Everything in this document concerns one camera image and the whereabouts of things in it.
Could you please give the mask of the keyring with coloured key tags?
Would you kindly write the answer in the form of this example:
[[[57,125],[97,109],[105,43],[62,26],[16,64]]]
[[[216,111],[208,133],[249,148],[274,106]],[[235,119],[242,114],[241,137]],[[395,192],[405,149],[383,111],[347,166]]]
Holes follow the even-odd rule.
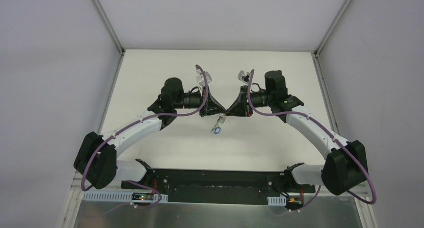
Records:
[[[217,117],[217,121],[211,130],[211,133],[220,134],[222,130],[222,126],[225,124],[226,120],[227,120],[227,115],[225,113],[219,114]]]

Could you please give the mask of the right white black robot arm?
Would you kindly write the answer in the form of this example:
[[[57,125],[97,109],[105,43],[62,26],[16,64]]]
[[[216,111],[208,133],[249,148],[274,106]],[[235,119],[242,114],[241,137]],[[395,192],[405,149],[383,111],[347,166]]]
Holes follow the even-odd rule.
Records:
[[[349,141],[326,128],[298,97],[289,93],[281,70],[264,75],[265,88],[252,91],[253,75],[240,71],[238,79],[244,83],[239,100],[245,107],[244,116],[252,115],[261,107],[269,107],[269,116],[277,116],[302,134],[322,155],[323,165],[298,163],[286,169],[284,187],[291,193],[304,185],[320,185],[334,195],[348,192],[369,178],[365,146],[358,140]]]

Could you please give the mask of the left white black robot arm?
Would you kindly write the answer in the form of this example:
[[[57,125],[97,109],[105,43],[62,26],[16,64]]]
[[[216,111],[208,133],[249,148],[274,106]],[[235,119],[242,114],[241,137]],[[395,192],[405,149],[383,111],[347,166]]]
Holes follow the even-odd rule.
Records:
[[[139,161],[120,160],[131,146],[148,135],[168,127],[177,117],[177,109],[195,109],[200,116],[225,113],[226,109],[211,93],[194,87],[184,91],[179,78],[165,81],[155,102],[134,121],[103,135],[91,132],[82,142],[74,168],[92,187],[103,189],[112,182],[133,181],[140,190],[152,185],[152,176]]]

